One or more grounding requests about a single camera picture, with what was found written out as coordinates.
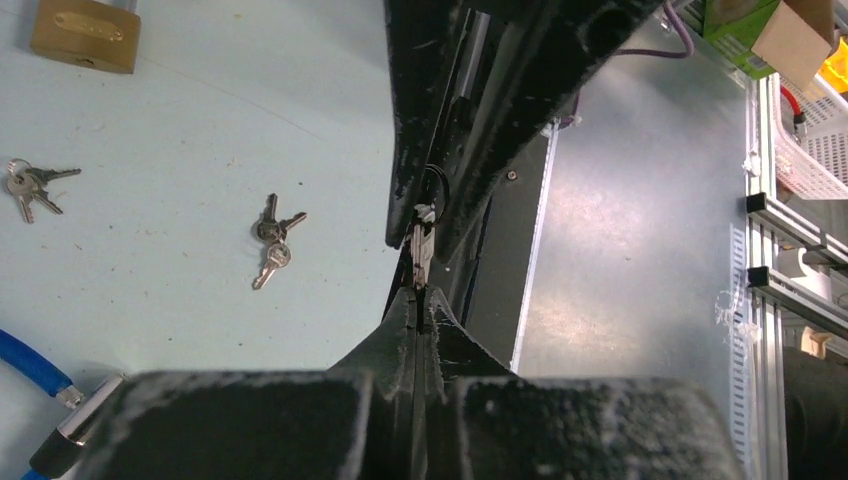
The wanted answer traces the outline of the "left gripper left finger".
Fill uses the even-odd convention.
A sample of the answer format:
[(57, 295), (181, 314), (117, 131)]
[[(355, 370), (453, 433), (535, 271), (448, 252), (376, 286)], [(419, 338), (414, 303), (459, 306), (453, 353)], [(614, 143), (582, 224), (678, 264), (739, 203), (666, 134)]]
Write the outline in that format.
[(80, 479), (410, 479), (419, 299), (326, 370), (152, 371), (107, 403)]

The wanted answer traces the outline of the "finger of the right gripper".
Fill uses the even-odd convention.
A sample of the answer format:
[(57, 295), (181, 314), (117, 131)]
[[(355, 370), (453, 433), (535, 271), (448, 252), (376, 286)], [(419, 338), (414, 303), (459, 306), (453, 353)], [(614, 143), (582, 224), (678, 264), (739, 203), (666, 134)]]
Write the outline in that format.
[(469, 13), (461, 1), (383, 6), (395, 132), (385, 242), (398, 248), (421, 192)]
[(436, 229), (453, 257), (513, 158), (660, 7), (658, 1), (535, 1), (510, 21)]

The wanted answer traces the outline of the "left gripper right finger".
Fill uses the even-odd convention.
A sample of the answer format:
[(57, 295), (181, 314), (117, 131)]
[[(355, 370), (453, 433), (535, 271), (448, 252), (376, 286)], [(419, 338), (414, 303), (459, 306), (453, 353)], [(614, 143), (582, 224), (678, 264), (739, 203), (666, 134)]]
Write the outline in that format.
[(697, 385), (513, 374), (421, 296), (431, 479), (741, 479), (728, 428)]

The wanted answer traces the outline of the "blue cable lock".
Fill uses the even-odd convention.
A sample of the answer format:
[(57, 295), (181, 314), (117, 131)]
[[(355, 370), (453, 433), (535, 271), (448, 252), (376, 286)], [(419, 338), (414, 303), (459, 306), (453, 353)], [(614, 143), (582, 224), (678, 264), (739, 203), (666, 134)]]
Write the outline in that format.
[(85, 394), (50, 360), (6, 331), (1, 332), (1, 360), (69, 410), (30, 457), (28, 470), (22, 475), (24, 479), (63, 477), (77, 465), (104, 405), (129, 376), (111, 374)]

